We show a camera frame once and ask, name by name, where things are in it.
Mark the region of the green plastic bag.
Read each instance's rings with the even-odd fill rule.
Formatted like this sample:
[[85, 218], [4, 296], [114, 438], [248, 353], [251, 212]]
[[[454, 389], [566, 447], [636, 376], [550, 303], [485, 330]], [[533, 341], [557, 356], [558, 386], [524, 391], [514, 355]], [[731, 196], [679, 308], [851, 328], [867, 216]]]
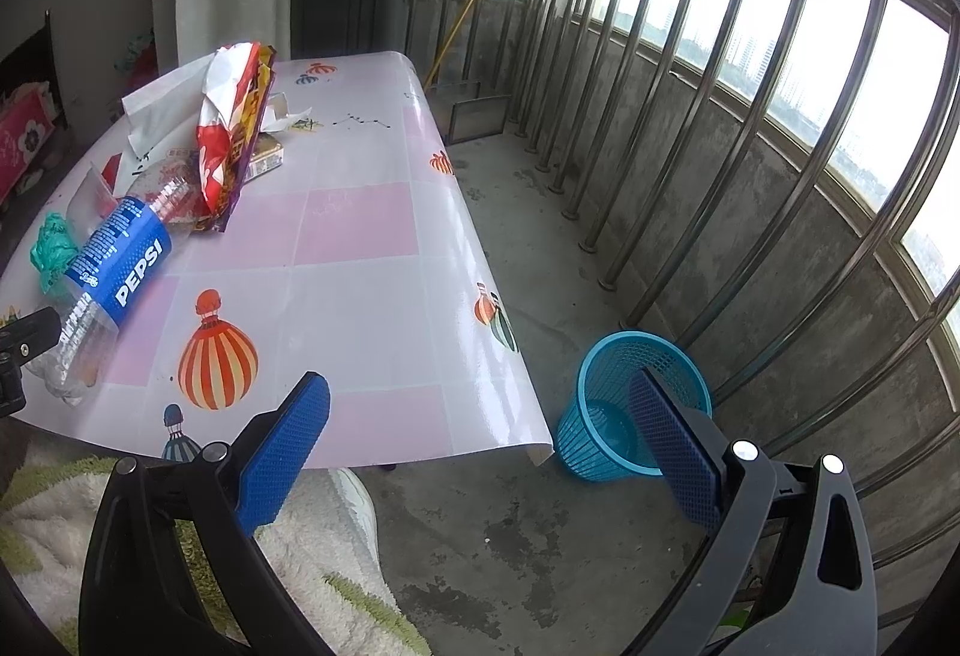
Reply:
[[59, 213], [49, 213], [37, 230], [36, 242], [29, 250], [29, 261], [39, 275], [39, 289], [50, 296], [59, 289], [60, 279], [78, 253], [70, 234], [70, 225]]

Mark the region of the blue plastic trash basket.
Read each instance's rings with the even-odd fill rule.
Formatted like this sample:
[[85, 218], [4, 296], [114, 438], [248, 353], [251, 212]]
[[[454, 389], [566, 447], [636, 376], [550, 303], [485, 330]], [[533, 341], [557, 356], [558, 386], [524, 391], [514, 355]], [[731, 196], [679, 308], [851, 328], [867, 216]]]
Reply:
[[631, 412], [631, 378], [641, 369], [683, 406], [713, 415], [706, 380], [682, 349], [646, 331], [612, 333], [579, 365], [573, 398], [556, 425], [556, 454], [570, 473], [587, 482], [661, 475]]

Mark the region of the clear Pepsi plastic bottle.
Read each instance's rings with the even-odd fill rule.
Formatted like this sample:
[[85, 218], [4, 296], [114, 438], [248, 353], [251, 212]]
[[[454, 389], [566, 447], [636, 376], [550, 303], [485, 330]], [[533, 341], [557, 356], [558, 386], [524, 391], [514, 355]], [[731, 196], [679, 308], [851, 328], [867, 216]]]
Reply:
[[194, 229], [201, 204], [192, 164], [167, 159], [137, 175], [96, 222], [53, 283], [59, 342], [28, 365], [48, 393], [78, 402], [98, 386], [122, 326]]

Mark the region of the white paper sheet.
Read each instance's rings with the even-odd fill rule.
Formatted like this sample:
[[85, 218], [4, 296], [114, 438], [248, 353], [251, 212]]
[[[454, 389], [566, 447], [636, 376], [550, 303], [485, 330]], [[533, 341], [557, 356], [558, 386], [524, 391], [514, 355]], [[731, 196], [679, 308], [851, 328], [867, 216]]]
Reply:
[[130, 127], [128, 144], [137, 158], [144, 158], [174, 128], [199, 115], [203, 81], [212, 60], [212, 53], [203, 55], [122, 99]]

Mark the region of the red white snack bag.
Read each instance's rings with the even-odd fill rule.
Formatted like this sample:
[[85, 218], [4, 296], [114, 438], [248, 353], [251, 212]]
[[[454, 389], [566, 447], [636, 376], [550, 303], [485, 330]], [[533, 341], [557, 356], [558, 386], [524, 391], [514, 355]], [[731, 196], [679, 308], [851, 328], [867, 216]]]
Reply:
[[274, 82], [275, 49], [260, 42], [220, 47], [206, 67], [197, 125], [203, 213], [195, 229], [223, 232], [241, 195]]

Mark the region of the yellow purple snack packet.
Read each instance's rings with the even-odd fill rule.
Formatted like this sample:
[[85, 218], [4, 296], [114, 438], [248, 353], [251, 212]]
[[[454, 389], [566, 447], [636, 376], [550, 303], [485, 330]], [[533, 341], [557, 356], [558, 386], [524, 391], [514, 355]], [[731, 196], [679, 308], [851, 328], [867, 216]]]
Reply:
[[283, 165], [283, 158], [285, 158], [285, 149], [280, 141], [274, 135], [261, 131], [254, 143], [251, 158], [247, 161], [244, 182], [249, 183], [268, 172], [274, 172]]

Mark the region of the pink floral box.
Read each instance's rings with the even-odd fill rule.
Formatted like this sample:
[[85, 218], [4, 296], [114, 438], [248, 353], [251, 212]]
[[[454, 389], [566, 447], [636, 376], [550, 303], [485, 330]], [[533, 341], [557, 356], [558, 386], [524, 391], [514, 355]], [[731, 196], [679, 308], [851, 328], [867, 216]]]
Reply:
[[55, 130], [59, 115], [47, 81], [18, 86], [2, 102], [0, 200], [5, 201]]

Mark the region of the pink patterned tablecloth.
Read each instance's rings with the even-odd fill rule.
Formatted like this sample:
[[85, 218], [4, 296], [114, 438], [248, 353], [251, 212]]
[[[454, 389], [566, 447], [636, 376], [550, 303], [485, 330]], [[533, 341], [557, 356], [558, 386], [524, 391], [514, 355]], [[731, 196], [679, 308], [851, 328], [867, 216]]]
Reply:
[[76, 404], [28, 378], [25, 424], [135, 455], [233, 440], [306, 372], [331, 386], [316, 468], [412, 463], [553, 440], [505, 297], [409, 58], [278, 65], [306, 115], [228, 227], [174, 248]]

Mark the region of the steel balcony railing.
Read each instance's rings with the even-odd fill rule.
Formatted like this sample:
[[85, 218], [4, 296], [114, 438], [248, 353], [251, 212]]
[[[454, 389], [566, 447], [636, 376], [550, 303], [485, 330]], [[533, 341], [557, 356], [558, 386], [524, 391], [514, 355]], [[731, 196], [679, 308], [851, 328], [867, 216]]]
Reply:
[[[404, 0], [421, 81], [465, 1]], [[448, 145], [464, 81], [508, 118]], [[957, 562], [957, 3], [478, 0], [425, 92], [545, 416], [664, 336], [726, 427], [851, 464], [905, 630]]]

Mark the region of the metal dustpan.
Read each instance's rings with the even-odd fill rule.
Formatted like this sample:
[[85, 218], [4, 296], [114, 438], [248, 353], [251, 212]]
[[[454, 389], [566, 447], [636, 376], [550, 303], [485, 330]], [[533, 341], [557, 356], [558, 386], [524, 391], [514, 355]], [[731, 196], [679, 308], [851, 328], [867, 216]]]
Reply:
[[459, 83], [452, 94], [446, 143], [460, 145], [500, 135], [505, 129], [509, 102], [508, 94], [485, 91], [480, 81]]

